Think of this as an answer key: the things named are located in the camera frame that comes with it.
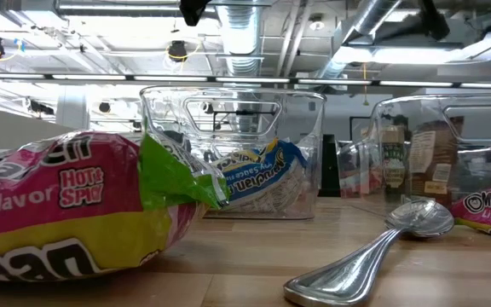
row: ceiling light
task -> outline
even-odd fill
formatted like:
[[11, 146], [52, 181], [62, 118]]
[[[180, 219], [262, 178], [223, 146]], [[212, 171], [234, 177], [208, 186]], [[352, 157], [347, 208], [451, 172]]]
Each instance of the ceiling light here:
[[206, 77], [180, 77], [180, 76], [135, 76], [137, 81], [188, 81], [188, 82], [205, 82]]
[[491, 89], [491, 84], [489, 83], [462, 83], [462, 88], [466, 89]]
[[451, 82], [380, 81], [385, 86], [450, 87]]
[[271, 84], [286, 84], [289, 83], [288, 78], [216, 78], [217, 82], [251, 82], [251, 83], [271, 83]]
[[0, 78], [35, 79], [44, 78], [44, 75], [36, 73], [0, 73]]
[[84, 75], [52, 75], [55, 79], [65, 80], [126, 80], [123, 75], [96, 75], [96, 74], [84, 74]]
[[326, 80], [326, 79], [299, 79], [300, 84], [326, 84], [326, 85], [370, 85], [368, 80]]
[[323, 21], [313, 21], [310, 24], [310, 29], [313, 31], [319, 31], [325, 27], [325, 23]]
[[333, 61], [341, 63], [361, 62], [367, 63], [373, 61], [373, 54], [369, 49], [340, 47], [332, 57]]
[[59, 9], [96, 9], [96, 10], [170, 10], [178, 11], [177, 6], [161, 5], [83, 5], [83, 4], [62, 4]]
[[313, 31], [318, 31], [325, 27], [325, 23], [323, 22], [323, 14], [321, 13], [312, 14], [309, 21], [311, 22], [309, 27]]
[[381, 48], [373, 61], [388, 64], [443, 64], [454, 60], [450, 50], [436, 48]]

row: wooden countertop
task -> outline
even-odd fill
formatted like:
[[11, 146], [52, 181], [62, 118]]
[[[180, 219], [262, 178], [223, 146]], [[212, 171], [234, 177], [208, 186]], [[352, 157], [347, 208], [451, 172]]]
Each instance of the wooden countertop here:
[[[198, 222], [139, 269], [48, 284], [0, 283], [0, 306], [292, 306], [282, 285], [336, 261], [383, 230], [358, 200], [321, 198], [311, 221]], [[365, 306], [491, 306], [491, 236], [456, 227], [442, 238], [397, 242]]]

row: ceiling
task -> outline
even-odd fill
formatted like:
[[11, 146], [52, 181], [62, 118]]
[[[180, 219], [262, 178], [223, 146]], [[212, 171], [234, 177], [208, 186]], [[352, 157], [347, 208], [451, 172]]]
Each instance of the ceiling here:
[[[274, 76], [278, 66], [293, 1], [274, 0], [271, 3], [272, 6], [263, 7], [261, 49], [258, 51], [262, 59], [260, 74], [270, 77]], [[321, 14], [324, 27], [320, 30], [305, 27], [298, 47], [300, 55], [292, 63], [291, 74], [316, 72], [324, 67], [334, 52], [332, 38], [335, 28], [341, 20], [355, 14], [357, 4], [356, 0], [314, 0], [310, 15]], [[447, 17], [455, 19], [491, 12], [491, 0], [436, 0], [435, 4]], [[417, 11], [416, 1], [403, 1], [393, 18], [402, 19], [404, 15]], [[126, 15], [68, 15], [65, 20], [43, 22], [37, 28], [17, 26], [0, 15], [0, 38], [3, 38], [5, 48], [0, 72], [222, 76], [227, 71], [227, 55], [223, 50], [218, 20], [203, 19], [196, 27], [187, 26], [181, 17], [167, 16], [135, 18]], [[53, 26], [54, 29], [39, 29], [43, 26]], [[185, 41], [188, 51], [188, 58], [183, 63], [169, 61], [167, 56], [166, 49], [172, 41], [177, 40]], [[19, 46], [17, 41], [23, 42], [23, 46]], [[348, 78], [432, 81], [458, 78], [464, 81], [491, 81], [491, 62], [451, 66], [368, 62], [348, 65], [343, 73]], [[136, 117], [139, 108], [131, 106], [139, 101], [138, 93], [144, 86], [88, 86], [98, 93], [98, 101], [119, 101], [125, 105], [114, 108], [112, 113], [99, 113], [93, 107], [94, 118]], [[59, 88], [54, 83], [29, 84], [0, 80], [0, 109], [24, 113], [24, 97], [55, 107]], [[131, 130], [131, 125], [126, 123], [104, 125], [111, 126], [111, 129], [126, 127]]]

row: metal spoon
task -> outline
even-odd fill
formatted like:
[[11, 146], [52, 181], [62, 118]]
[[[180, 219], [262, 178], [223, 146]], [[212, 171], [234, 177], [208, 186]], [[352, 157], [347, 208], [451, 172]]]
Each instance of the metal spoon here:
[[437, 237], [452, 229], [453, 217], [433, 200], [416, 200], [390, 213], [385, 225], [389, 230], [367, 246], [336, 263], [288, 281], [283, 286], [286, 298], [308, 307], [360, 303], [371, 292], [378, 268], [400, 234]]

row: clear plastic container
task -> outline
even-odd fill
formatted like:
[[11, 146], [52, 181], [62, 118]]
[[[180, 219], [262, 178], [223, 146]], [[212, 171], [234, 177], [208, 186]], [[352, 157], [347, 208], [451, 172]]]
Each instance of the clear plastic container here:
[[337, 150], [343, 197], [379, 214], [421, 198], [451, 207], [491, 189], [491, 95], [382, 101], [363, 139]]
[[[299, 166], [295, 160], [284, 161], [289, 168], [283, 168], [279, 179], [274, 175], [277, 171], [267, 173], [266, 178], [276, 178], [276, 182], [267, 179], [266, 184], [257, 185], [254, 193], [239, 200], [236, 194], [231, 195], [229, 207], [210, 211], [208, 217], [314, 217], [321, 183], [323, 95], [264, 88], [150, 87], [141, 96], [146, 129], [163, 131], [205, 163], [221, 165], [220, 161], [230, 154], [238, 156], [237, 152], [243, 150], [256, 152], [240, 157], [264, 157], [276, 138], [282, 148], [298, 148], [293, 152], [302, 155]], [[267, 161], [258, 161], [260, 172], [272, 170]], [[237, 186], [229, 179], [236, 178], [228, 175], [227, 169], [222, 170], [233, 190]], [[249, 174], [245, 171], [236, 176]]]

